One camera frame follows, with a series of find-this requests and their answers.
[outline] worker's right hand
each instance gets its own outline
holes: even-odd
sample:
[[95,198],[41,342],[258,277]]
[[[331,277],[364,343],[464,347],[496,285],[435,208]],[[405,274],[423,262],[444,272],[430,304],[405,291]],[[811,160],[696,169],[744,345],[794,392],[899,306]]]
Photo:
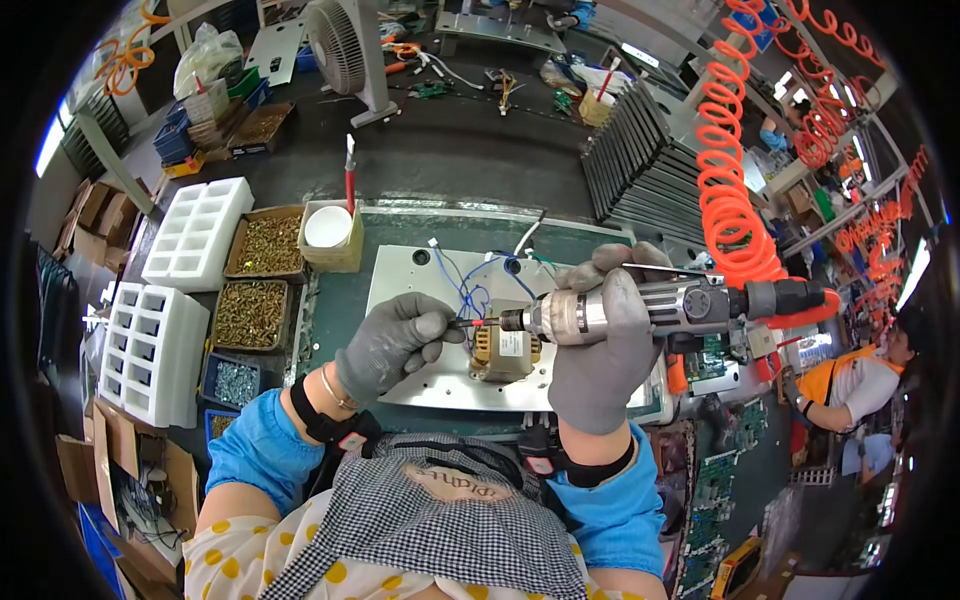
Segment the worker's right hand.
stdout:
[[628,272],[619,268],[624,263],[672,266],[663,252],[646,242],[632,249],[605,244],[593,251],[590,262],[561,270],[556,277],[559,287],[578,292],[603,285],[607,339],[592,346],[558,346],[547,391],[557,417],[590,435],[606,435],[623,425],[630,396],[650,375],[663,350],[662,341],[654,340],[636,284],[671,275]]
[[337,380],[357,402],[373,402],[401,379],[436,362],[444,342],[462,344],[462,329],[447,329],[456,313],[420,292],[380,302],[337,350]]

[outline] wristwatch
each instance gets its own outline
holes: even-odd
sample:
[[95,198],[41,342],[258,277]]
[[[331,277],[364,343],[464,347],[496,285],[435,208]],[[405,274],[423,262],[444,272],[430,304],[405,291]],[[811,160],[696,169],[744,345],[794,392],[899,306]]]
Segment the wristwatch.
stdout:
[[306,424],[308,436],[323,444],[336,444],[345,452],[360,448],[367,441],[375,444],[383,436],[380,423],[369,411],[354,413],[346,420],[335,420],[326,413],[318,413],[303,389],[305,377],[302,375],[290,387],[290,399],[297,416]]

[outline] blue sleeve cover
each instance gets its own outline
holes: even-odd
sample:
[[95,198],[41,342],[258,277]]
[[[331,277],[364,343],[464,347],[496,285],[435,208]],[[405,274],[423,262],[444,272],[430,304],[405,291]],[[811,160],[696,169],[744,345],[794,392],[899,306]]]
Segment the blue sleeve cover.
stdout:
[[595,14],[597,14],[595,5],[591,0],[577,0],[577,5],[573,7],[573,10],[570,11],[570,14],[577,17],[580,21],[577,23],[573,29],[579,29],[582,32],[587,30],[587,26],[590,24],[590,20]]
[[639,446],[636,462],[598,488],[575,488],[566,472],[548,479],[570,517],[580,524],[571,532],[588,568],[629,568],[663,575],[658,535],[666,517],[654,481],[657,465],[646,434],[630,423]]
[[766,144],[770,150],[786,150],[786,135],[770,130],[760,130],[760,141]]
[[324,447],[305,442],[283,411],[279,388],[245,406],[208,450],[206,493],[227,482],[250,484],[270,496],[281,516],[294,509],[294,495],[324,457]]

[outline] white foam tray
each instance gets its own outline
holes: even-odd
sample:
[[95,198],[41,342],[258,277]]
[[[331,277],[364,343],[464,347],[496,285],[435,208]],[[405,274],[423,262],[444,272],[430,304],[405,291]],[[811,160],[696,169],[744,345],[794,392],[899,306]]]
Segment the white foam tray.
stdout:
[[242,177],[182,187],[156,233],[143,278],[186,294],[218,291],[240,215],[252,208]]
[[170,287],[123,282],[110,311],[99,395],[155,427],[197,425],[210,311]]

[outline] orange vest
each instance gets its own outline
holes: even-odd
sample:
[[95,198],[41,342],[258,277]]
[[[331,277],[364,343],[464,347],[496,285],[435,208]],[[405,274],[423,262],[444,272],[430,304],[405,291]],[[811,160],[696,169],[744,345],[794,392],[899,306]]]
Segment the orange vest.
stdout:
[[800,393],[805,398],[813,400],[817,404],[826,404],[827,389],[830,387],[830,379],[835,377],[844,365],[856,360],[857,358],[869,358],[871,360],[877,360],[887,367],[893,369],[897,375],[903,373],[903,367],[898,367],[897,365],[887,362],[882,358],[876,358],[874,356],[875,351],[876,344],[870,344],[865,348],[844,354],[840,358],[831,358],[829,360],[825,360],[813,369],[805,372],[800,377],[797,377],[797,389],[800,390]]

